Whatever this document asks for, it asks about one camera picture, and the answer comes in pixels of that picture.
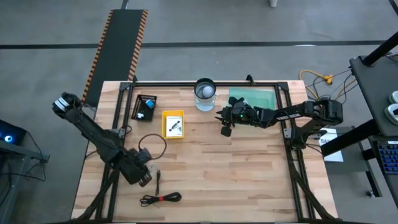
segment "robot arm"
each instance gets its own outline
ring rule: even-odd
[[[81,101],[76,95],[62,93],[52,109],[56,115],[75,125],[96,146],[102,161],[120,170],[129,184],[138,182],[143,187],[152,179],[146,166],[146,162],[152,159],[149,152],[146,149],[139,152],[126,150],[117,133],[102,129],[81,110]]]
[[[231,125],[235,123],[248,124],[261,128],[268,128],[279,121],[299,118],[302,116],[312,118],[302,127],[291,130],[290,146],[305,148],[308,137],[326,125],[336,125],[343,122],[343,106],[335,100],[304,101],[299,105],[288,106],[278,110],[251,107],[244,98],[229,98],[228,103],[222,111],[217,112],[221,115],[220,120],[224,127],[221,134],[229,137],[231,135]]]

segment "keyboard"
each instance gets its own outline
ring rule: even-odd
[[[385,174],[398,174],[398,141],[377,142]]]

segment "green cloth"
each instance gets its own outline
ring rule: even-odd
[[[256,90],[253,88],[229,88],[229,97],[243,97],[250,106],[264,109],[275,109],[275,92],[271,90]]]

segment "wooden tabletop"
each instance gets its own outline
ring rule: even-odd
[[[293,105],[307,100],[302,81],[287,82]],[[247,88],[272,91],[267,87]],[[95,118],[104,129],[111,128],[118,89],[119,82],[104,82]],[[137,149],[138,141],[146,134],[161,134],[163,111],[184,110],[185,137],[168,139],[164,156],[150,161],[162,173],[160,195],[180,192],[182,199],[177,203],[157,202],[141,207],[139,199],[142,196],[155,195],[155,176],[144,188],[138,184],[129,185],[121,176],[114,213],[115,222],[297,220],[280,124],[267,129],[238,124],[233,128],[230,138],[222,136],[221,122],[214,117],[215,112],[226,105],[228,90],[228,87],[217,87],[219,96],[216,105],[213,110],[205,113],[196,109],[191,87],[134,88],[132,107],[137,94],[155,95],[157,104],[152,122],[129,120],[132,132],[126,136],[127,149]],[[126,97],[123,100],[119,125],[122,123]],[[301,126],[308,118],[296,120]],[[163,142],[156,137],[144,140],[142,146],[148,148],[154,157],[164,148]],[[94,145],[90,143],[87,153],[94,150]],[[303,155],[312,192],[326,210],[336,217],[322,156],[313,149],[305,149]],[[72,212],[73,218],[81,215],[98,193],[103,169],[104,163],[97,153],[85,161]],[[307,217],[302,192],[300,198]],[[104,215],[108,211],[108,202],[107,198]]]

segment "gray floor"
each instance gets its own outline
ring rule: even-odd
[[[97,43],[113,1],[0,2],[0,44]],[[398,30],[398,17],[387,0],[280,0],[271,9],[263,0],[130,0],[129,9],[148,9],[144,42],[383,40]],[[235,47],[142,49],[140,80],[298,79],[299,71],[323,74],[346,70],[348,60],[377,46]],[[47,181],[29,181],[21,192],[15,223],[59,222],[70,217],[87,141],[57,118],[51,103],[63,91],[80,96],[95,49],[0,50],[0,119],[28,129],[50,154]],[[320,83],[321,94],[333,86]],[[311,84],[312,75],[306,75]],[[359,125],[370,112],[359,88],[348,94],[342,126]],[[383,198],[367,198],[365,174],[330,175],[339,217],[344,220],[396,223],[397,209],[373,163]]]

